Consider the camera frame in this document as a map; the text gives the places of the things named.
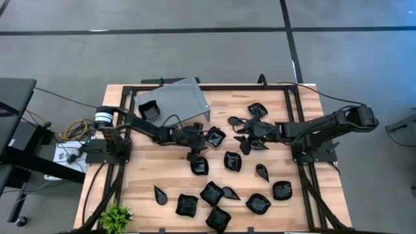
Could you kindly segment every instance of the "gray floor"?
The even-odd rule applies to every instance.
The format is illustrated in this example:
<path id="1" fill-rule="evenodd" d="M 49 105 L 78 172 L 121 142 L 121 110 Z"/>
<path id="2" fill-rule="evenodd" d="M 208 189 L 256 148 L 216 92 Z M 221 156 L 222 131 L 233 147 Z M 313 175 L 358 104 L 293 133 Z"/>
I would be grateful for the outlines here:
<path id="1" fill-rule="evenodd" d="M 293 27 L 416 25 L 410 0 L 289 0 L 287 7 Z M 0 18 L 0 31 L 242 26 L 284 26 L 279 1 L 11 0 Z M 416 184 L 415 150 L 397 146 L 384 131 L 384 125 L 416 107 L 416 32 L 297 32 L 294 39 L 305 83 L 367 103 L 381 122 L 371 133 L 339 138 L 339 168 L 354 227 L 416 233 L 416 199 L 410 190 Z M 294 81 L 284 32 L 0 36 L 0 54 L 0 77 L 35 78 L 40 88 L 92 105 L 102 102 L 107 84 L 142 79 L 198 76 L 204 83 L 248 83 L 264 73 L 270 83 Z M 323 97 L 322 104 L 330 113 L 344 103 Z M 37 91 L 29 110 L 56 129 L 94 113 Z M 406 133 L 394 137 L 416 144 Z M 32 180 L 31 188 L 43 183 L 41 175 Z M 5 194 L 0 229 L 69 230 L 80 193 L 80 185 L 68 183 L 29 196 L 22 214 L 31 223 L 21 228 L 6 223 L 16 195 Z"/>

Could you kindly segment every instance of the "yellow wire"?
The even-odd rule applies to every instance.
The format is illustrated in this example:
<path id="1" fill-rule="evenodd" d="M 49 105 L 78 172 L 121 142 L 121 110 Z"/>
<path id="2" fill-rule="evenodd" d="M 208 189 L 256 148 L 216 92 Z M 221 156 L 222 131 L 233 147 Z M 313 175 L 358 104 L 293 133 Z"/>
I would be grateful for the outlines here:
<path id="1" fill-rule="evenodd" d="M 44 124 L 47 122 L 44 118 L 42 118 L 40 115 L 38 115 L 37 113 L 34 113 L 32 111 L 26 110 L 28 113 L 32 114 L 33 116 L 37 117 L 39 120 L 41 120 Z M 56 134 L 58 137 L 60 137 L 64 142 L 67 142 L 69 140 L 80 140 L 83 135 L 85 135 L 85 133 L 88 131 L 88 123 L 87 121 L 93 122 L 92 120 L 89 119 L 83 119 L 83 120 L 76 120 L 74 122 L 72 122 L 69 126 L 66 127 L 64 135 L 62 136 L 61 132 L 56 132 L 56 131 L 52 131 L 54 134 Z M 79 136 L 78 138 L 76 136 L 73 136 L 71 138 L 69 138 L 68 133 L 73 131 L 76 127 L 74 127 L 73 129 L 71 129 L 72 126 L 74 126 L 75 124 L 78 123 L 82 123 L 84 122 L 85 124 L 85 128 L 84 131 L 82 132 L 81 136 Z"/>

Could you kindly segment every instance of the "wooden table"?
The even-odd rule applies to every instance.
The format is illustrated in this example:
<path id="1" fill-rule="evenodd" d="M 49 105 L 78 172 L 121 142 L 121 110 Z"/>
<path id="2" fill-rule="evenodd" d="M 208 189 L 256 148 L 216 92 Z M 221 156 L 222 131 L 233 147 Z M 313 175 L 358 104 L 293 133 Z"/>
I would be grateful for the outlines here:
<path id="1" fill-rule="evenodd" d="M 122 87 L 122 84 L 108 85 L 103 105 L 118 106 Z M 306 120 L 322 116 L 323 111 L 318 94 L 306 88 L 300 87 L 299 89 Z M 233 139 L 236 134 L 227 122 L 230 116 L 250 118 L 247 106 L 255 102 L 262 103 L 268 110 L 269 114 L 263 118 L 264 121 L 272 123 L 289 121 L 283 92 L 280 90 L 239 90 L 203 91 L 203 94 L 211 107 L 211 121 L 207 123 L 203 116 L 199 116 L 184 124 L 201 122 L 204 123 L 204 129 L 215 125 L 227 135 L 219 148 L 209 148 L 201 154 L 209 161 L 209 175 L 196 176 L 190 171 L 189 162 L 185 159 L 189 149 L 157 146 L 148 137 L 132 131 L 133 149 L 130 162 L 125 169 L 120 200 L 135 214 L 129 231 L 157 232 L 159 228 L 175 232 L 212 231 L 205 224 L 211 207 L 199 195 L 210 181 L 214 181 L 220 187 L 231 187 L 242 199 L 241 201 L 227 198 L 220 200 L 219 207 L 232 216 L 226 231 L 247 231 L 247 227 L 254 227 L 256 231 L 308 230 L 298 169 L 292 160 L 290 148 L 283 144 L 266 143 L 269 150 L 252 151 L 250 155 L 244 156 L 239 149 L 239 142 Z M 293 109 L 296 111 L 294 98 L 292 97 L 291 100 Z M 224 168 L 226 151 L 234 151 L 242 156 L 242 168 L 239 173 L 230 172 Z M 256 174 L 255 166 L 259 163 L 267 167 L 270 183 Z M 325 162 L 316 163 L 315 166 L 322 198 L 341 222 L 351 226 L 339 174 Z M 93 165 L 88 167 L 86 172 L 74 228 L 81 226 L 86 192 L 97 169 L 98 165 Z M 107 165 L 100 171 L 92 187 L 86 206 L 86 219 L 101 201 L 106 173 Z M 273 183 L 280 180 L 292 183 L 293 196 L 287 201 L 280 202 L 272 198 L 271 187 Z M 153 185 L 163 189 L 167 194 L 168 203 L 166 205 L 156 203 Z M 245 205 L 247 199 L 256 192 L 266 196 L 272 203 L 264 215 L 253 214 Z M 177 198 L 181 193 L 199 198 L 194 218 L 175 214 Z M 319 227 L 317 206 L 312 197 L 311 205 L 315 225 Z"/>

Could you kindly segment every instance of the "gray metal tray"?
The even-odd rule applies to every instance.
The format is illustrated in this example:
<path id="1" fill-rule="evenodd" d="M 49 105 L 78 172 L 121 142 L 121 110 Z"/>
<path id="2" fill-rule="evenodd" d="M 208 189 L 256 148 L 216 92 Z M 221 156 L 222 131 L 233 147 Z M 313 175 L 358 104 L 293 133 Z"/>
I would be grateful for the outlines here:
<path id="1" fill-rule="evenodd" d="M 210 108 L 194 77 L 189 77 L 172 84 L 157 88 L 135 97 L 135 108 L 151 100 L 156 100 L 161 115 L 147 120 L 161 126 L 171 115 L 179 116 L 181 122 L 203 114 L 209 122 Z M 171 117 L 165 126 L 178 124 L 176 117 Z"/>

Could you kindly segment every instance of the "green plant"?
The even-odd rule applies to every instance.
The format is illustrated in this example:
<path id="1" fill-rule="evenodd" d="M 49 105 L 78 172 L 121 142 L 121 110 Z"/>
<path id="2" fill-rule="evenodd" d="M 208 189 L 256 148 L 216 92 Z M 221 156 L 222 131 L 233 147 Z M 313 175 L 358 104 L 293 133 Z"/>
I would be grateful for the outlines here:
<path id="1" fill-rule="evenodd" d="M 132 217 L 126 206 L 113 203 L 101 214 L 101 224 L 108 234 L 120 234 L 127 230 Z"/>

